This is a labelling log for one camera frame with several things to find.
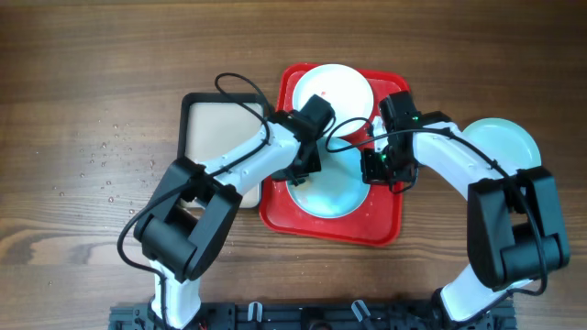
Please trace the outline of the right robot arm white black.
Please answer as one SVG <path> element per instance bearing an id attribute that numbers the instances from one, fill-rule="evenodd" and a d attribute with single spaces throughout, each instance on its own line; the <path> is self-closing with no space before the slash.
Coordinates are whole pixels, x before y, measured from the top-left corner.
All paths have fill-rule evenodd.
<path id="1" fill-rule="evenodd" d="M 447 116 L 379 115 L 362 156 L 368 182 L 413 184 L 435 171 L 467 202 L 468 266 L 415 316 L 436 329 L 481 321 L 515 295 L 540 296 L 550 272 L 566 267 L 570 245 L 552 174 L 508 159 L 465 135 Z"/>

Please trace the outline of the light blue plate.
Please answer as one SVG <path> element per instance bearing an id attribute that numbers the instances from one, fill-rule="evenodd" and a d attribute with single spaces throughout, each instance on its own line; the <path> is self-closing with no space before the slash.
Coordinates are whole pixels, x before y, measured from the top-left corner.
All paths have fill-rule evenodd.
<path id="1" fill-rule="evenodd" d="M 288 193 L 310 215 L 334 219 L 351 214 L 370 191 L 370 186 L 362 180 L 360 151 L 351 148 L 339 153 L 327 152 L 324 138 L 317 141 L 317 151 L 321 171 L 310 173 L 298 185 L 288 181 Z"/>
<path id="2" fill-rule="evenodd" d="M 531 169 L 542 165 L 536 141 L 518 124 L 497 117 L 477 120 L 468 125 L 463 134 L 480 149 L 487 151 L 517 169 Z"/>

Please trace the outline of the light blue plate front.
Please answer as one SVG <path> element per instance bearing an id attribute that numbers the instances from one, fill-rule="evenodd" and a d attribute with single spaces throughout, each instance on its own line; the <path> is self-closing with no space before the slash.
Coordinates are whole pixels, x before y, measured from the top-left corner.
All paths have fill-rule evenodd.
<path id="1" fill-rule="evenodd" d="M 362 180 L 360 151 L 351 148 L 339 153 L 327 152 L 324 138 L 317 141 L 317 151 L 321 171 L 310 173 L 298 185 L 288 181 L 288 193 L 310 215 L 334 219 L 351 214 L 370 191 L 370 186 Z"/>

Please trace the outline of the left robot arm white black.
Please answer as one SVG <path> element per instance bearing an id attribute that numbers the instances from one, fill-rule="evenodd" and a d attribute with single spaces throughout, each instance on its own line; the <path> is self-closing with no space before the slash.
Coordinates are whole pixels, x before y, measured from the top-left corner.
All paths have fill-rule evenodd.
<path id="1" fill-rule="evenodd" d="M 184 329 L 193 321 L 202 305 L 200 279 L 224 246 L 243 195 L 271 175 L 289 180 L 318 171 L 316 142 L 333 120 L 331 112 L 280 111 L 217 159 L 172 163 L 148 204 L 123 229 L 149 261 L 127 264 L 155 276 L 146 325 Z"/>

